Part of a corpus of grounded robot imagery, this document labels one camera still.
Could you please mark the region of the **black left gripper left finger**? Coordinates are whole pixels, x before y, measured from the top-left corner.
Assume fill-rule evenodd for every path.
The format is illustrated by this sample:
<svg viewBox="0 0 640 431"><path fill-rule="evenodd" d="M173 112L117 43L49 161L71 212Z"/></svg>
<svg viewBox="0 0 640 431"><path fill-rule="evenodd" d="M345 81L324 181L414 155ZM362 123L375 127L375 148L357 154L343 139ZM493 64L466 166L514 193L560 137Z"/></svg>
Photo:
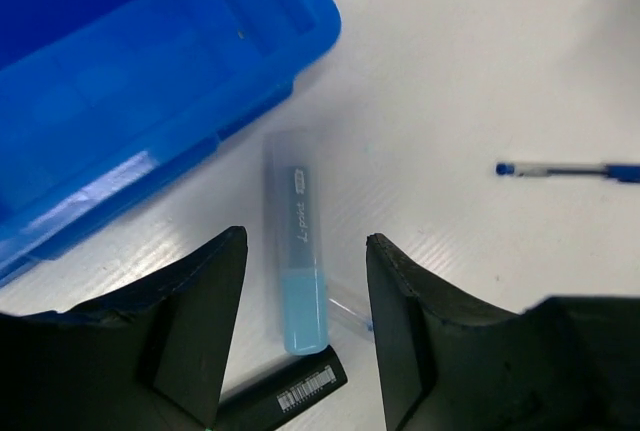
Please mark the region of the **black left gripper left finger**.
<svg viewBox="0 0 640 431"><path fill-rule="evenodd" d="M246 230L58 313L1 318L5 430L210 430L243 287Z"/></svg>

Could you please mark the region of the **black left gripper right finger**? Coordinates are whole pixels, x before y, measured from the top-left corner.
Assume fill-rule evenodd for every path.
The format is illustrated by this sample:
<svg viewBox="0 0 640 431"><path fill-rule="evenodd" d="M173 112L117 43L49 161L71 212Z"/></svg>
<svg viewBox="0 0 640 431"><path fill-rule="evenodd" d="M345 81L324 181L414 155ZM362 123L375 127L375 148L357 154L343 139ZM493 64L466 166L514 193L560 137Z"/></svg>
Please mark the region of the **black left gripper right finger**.
<svg viewBox="0 0 640 431"><path fill-rule="evenodd" d="M381 234L366 268L388 429L638 428L637 298L552 296L512 313Z"/></svg>

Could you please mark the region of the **green cap black highlighter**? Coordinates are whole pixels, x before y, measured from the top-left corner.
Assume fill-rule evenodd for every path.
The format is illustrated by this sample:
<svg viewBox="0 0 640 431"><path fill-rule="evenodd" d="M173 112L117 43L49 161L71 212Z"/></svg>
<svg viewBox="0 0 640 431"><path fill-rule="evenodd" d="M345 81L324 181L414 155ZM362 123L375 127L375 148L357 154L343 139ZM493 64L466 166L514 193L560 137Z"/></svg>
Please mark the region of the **green cap black highlighter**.
<svg viewBox="0 0 640 431"><path fill-rule="evenodd" d="M304 356L224 401L215 430L277 430L348 383L332 347Z"/></svg>

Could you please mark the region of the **blue ink pen refill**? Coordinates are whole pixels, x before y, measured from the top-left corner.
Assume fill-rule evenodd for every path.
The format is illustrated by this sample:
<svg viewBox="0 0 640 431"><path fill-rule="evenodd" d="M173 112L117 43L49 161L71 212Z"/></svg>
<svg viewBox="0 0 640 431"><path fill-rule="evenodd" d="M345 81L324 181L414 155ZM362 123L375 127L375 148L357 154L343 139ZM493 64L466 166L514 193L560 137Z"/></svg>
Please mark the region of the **blue ink pen refill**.
<svg viewBox="0 0 640 431"><path fill-rule="evenodd" d="M369 301L335 280L327 281L331 317L361 338L373 341L374 326Z"/></svg>

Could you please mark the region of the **light blue highlighter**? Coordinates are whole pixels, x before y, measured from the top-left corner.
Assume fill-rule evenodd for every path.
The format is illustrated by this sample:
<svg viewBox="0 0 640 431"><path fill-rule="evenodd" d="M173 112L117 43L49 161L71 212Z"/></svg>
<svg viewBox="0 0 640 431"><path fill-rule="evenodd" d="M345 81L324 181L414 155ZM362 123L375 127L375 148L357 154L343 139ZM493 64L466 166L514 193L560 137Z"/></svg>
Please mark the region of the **light blue highlighter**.
<svg viewBox="0 0 640 431"><path fill-rule="evenodd" d="M278 278L285 350L296 356L329 344L317 173L311 136L302 129L267 136L266 214Z"/></svg>

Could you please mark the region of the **blue compartment tray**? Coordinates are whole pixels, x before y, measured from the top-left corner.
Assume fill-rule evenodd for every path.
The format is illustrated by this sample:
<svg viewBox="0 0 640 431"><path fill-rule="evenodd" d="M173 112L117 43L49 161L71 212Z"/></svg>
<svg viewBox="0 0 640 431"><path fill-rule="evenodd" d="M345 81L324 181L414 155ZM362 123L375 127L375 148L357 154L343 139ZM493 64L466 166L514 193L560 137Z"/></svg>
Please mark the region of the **blue compartment tray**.
<svg viewBox="0 0 640 431"><path fill-rule="evenodd" d="M333 0L1 0L1 280L54 260L292 92Z"/></svg>

